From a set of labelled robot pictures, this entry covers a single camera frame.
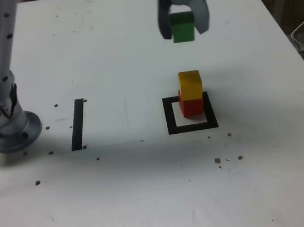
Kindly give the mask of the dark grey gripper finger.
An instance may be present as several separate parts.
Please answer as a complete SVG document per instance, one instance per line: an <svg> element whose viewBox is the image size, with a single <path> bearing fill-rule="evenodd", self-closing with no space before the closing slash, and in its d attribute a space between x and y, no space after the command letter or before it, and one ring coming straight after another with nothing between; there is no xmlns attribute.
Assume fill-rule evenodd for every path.
<svg viewBox="0 0 304 227"><path fill-rule="evenodd" d="M172 27L170 19L171 0L157 0L158 3L158 28L163 39L172 39Z"/></svg>

